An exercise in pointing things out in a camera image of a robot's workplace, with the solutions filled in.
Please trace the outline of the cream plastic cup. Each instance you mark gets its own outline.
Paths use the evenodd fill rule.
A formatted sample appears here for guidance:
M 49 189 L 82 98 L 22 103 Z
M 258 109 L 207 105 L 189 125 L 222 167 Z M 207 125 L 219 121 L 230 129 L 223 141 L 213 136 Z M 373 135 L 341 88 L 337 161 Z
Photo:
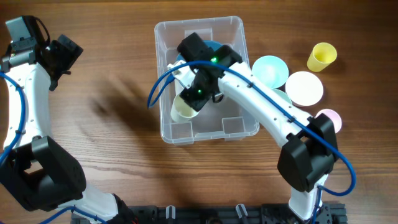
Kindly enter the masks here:
M 196 117 L 198 114 L 199 112 L 189 107 L 180 95 L 174 98 L 170 111 L 170 116 L 174 122 L 184 123 Z

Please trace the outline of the blue plastic plate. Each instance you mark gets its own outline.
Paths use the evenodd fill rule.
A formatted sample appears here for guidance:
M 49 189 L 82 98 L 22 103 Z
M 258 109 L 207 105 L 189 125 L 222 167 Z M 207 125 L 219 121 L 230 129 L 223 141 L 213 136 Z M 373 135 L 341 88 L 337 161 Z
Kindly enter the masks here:
M 214 40 L 203 40 L 203 42 L 206 44 L 207 47 L 210 47 L 211 49 L 213 49 L 214 51 L 218 50 L 220 47 L 222 47 L 223 45 L 217 41 Z M 186 61 L 181 54 L 177 55 L 176 61 L 179 60 L 184 60 Z

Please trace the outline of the yellow plastic cup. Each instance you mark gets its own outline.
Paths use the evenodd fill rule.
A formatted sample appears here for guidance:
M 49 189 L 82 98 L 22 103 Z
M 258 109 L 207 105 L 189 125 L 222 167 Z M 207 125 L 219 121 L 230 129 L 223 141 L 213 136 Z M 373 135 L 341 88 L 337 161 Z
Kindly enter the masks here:
M 316 44 L 307 60 L 307 67 L 313 72 L 320 72 L 337 58 L 335 47 L 327 42 Z

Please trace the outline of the pink plastic cup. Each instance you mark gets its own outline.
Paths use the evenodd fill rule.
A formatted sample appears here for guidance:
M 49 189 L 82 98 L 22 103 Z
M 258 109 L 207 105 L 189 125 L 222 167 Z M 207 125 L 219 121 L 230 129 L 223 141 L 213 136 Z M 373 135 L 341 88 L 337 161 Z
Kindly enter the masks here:
M 336 111 L 331 110 L 331 109 L 322 109 L 317 113 L 316 118 L 318 116 L 320 116 L 321 114 L 326 115 L 327 117 L 329 117 L 332 120 L 334 129 L 335 129 L 335 133 L 338 133 L 341 130 L 343 122 L 342 122 L 341 116 Z

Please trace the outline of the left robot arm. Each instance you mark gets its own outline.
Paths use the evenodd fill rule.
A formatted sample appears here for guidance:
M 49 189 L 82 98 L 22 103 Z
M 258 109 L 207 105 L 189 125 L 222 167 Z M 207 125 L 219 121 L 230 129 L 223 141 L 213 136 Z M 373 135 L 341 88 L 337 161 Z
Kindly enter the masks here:
M 82 48 L 65 35 L 53 40 L 35 16 L 8 20 L 1 58 L 9 121 L 1 154 L 1 184 L 28 211 L 70 212 L 88 223 L 137 223 L 115 194 L 88 185 L 80 163 L 52 137 L 49 93 L 68 75 Z

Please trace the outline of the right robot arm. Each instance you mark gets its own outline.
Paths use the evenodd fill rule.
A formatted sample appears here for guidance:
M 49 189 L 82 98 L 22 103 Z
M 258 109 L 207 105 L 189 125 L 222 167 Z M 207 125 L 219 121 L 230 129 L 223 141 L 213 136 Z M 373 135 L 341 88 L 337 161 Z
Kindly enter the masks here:
M 185 63 L 179 94 L 199 112 L 217 94 L 232 99 L 260 122 L 281 148 L 277 169 L 292 187 L 289 208 L 303 221 L 316 221 L 323 184 L 340 158 L 330 118 L 312 117 L 288 104 L 251 72 L 242 57 L 224 45 L 213 50 L 196 33 L 177 47 Z

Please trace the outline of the clear plastic storage bin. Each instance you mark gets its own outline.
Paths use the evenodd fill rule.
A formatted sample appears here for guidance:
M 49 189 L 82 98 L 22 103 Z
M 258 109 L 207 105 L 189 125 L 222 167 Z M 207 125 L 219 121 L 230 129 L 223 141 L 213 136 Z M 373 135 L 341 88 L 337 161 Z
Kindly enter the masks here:
M 158 76 L 167 71 L 168 64 L 176 62 L 177 46 L 193 32 L 203 40 L 230 46 L 242 56 L 244 62 L 249 61 L 244 25 L 238 16 L 164 21 L 154 28 Z M 196 117 L 176 123 L 170 116 L 176 95 L 175 82 L 168 86 L 160 82 L 156 91 L 161 94 L 158 100 L 160 134 L 168 144 L 193 144 L 220 138 L 237 140 L 253 136 L 259 130 L 259 123 L 229 98 L 223 98 L 219 103 L 209 101 Z

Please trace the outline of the light blue plastic bowl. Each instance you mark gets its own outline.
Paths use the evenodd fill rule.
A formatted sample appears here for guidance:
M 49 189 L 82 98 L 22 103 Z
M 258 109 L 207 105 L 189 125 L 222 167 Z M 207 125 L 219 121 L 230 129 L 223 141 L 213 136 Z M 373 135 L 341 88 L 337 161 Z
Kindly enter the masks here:
M 281 58 L 266 55 L 254 62 L 252 74 L 265 86 L 276 89 L 286 83 L 289 77 L 289 68 Z

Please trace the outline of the mint green plastic bowl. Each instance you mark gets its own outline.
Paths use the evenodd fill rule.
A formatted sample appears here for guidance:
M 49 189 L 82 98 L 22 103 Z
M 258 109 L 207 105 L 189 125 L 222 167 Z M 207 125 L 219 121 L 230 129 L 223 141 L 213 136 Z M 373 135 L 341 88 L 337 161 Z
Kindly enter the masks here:
M 287 103 L 289 103 L 290 105 L 292 105 L 292 100 L 288 97 L 288 95 L 279 89 L 273 89 L 274 93 L 276 93 L 277 95 L 279 95 L 283 100 L 285 100 Z

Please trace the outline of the pink plastic bowl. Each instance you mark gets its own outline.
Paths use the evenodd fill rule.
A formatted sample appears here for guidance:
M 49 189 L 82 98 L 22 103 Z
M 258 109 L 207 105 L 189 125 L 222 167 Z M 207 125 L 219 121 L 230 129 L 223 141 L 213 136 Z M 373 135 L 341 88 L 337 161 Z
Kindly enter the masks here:
M 313 106 L 322 99 L 324 88 L 316 75 L 300 71 L 288 77 L 285 92 L 295 106 Z

